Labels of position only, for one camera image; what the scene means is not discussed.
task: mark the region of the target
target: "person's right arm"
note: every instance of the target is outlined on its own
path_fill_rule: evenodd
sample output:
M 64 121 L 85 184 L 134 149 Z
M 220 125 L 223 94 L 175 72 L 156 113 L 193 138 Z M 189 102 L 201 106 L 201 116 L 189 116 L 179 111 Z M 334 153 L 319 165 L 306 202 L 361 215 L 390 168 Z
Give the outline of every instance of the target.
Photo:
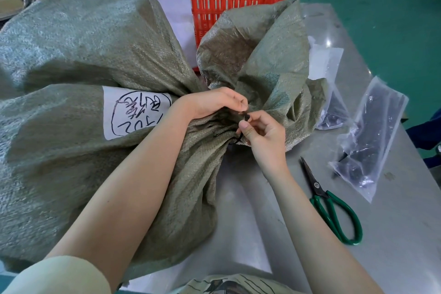
M 249 113 L 239 128 L 271 184 L 313 294 L 384 294 L 322 220 L 291 176 L 285 130 L 268 113 Z

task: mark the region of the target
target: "white sleeve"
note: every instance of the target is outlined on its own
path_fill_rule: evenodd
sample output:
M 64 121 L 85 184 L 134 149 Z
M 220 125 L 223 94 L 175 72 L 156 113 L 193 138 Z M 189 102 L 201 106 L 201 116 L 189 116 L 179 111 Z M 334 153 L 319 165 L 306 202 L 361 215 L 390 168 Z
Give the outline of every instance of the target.
M 25 269 L 3 294 L 111 294 L 104 275 L 90 262 L 71 256 L 44 259 Z

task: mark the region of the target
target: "person's left hand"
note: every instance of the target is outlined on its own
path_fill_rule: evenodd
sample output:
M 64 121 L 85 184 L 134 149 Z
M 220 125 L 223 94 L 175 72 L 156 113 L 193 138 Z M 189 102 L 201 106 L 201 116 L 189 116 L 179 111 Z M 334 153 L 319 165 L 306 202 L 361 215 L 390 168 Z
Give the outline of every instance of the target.
M 204 118 L 222 107 L 228 107 L 237 112 L 244 112 L 248 109 L 246 97 L 226 87 L 187 94 L 179 98 L 177 102 L 179 101 L 189 109 L 192 119 Z

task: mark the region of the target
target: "green floor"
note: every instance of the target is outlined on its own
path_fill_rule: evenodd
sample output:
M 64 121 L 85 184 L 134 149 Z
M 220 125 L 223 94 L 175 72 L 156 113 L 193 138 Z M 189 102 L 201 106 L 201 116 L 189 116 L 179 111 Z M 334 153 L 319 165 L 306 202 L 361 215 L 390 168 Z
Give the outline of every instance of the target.
M 405 128 L 441 107 L 441 0 L 302 1 L 332 4 L 372 73 L 409 97 Z

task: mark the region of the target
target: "hand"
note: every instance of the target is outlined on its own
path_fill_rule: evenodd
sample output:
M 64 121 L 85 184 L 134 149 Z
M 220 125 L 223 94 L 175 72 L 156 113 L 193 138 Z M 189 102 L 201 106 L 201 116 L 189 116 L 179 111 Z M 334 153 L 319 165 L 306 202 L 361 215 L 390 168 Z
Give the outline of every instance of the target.
M 237 112 L 244 112 L 248 109 L 246 97 L 226 87 L 187 94 L 179 98 L 177 102 L 182 102 L 189 109 L 192 120 L 211 115 L 222 107 L 228 107 Z
M 237 132 L 242 132 L 251 144 L 253 155 L 266 179 L 290 174 L 285 157 L 284 127 L 263 110 L 248 114 L 250 119 L 248 122 L 241 120 Z

